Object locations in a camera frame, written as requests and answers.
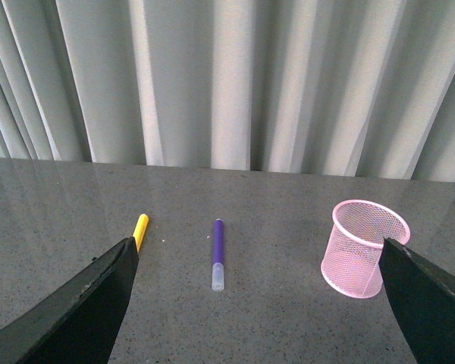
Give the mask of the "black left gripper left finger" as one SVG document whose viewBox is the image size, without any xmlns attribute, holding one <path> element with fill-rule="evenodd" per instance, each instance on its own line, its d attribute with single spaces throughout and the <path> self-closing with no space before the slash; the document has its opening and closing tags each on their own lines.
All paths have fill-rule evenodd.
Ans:
<svg viewBox="0 0 455 364">
<path fill-rule="evenodd" d="M 0 330 L 0 363 L 107 363 L 138 266 L 124 238 Z"/>
</svg>

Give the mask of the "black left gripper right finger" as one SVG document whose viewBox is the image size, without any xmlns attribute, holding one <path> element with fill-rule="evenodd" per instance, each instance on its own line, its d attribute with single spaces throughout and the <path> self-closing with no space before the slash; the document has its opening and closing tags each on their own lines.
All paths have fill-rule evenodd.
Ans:
<svg viewBox="0 0 455 364">
<path fill-rule="evenodd" d="M 418 363 L 455 363 L 455 276 L 386 238 L 379 268 L 394 317 Z"/>
</svg>

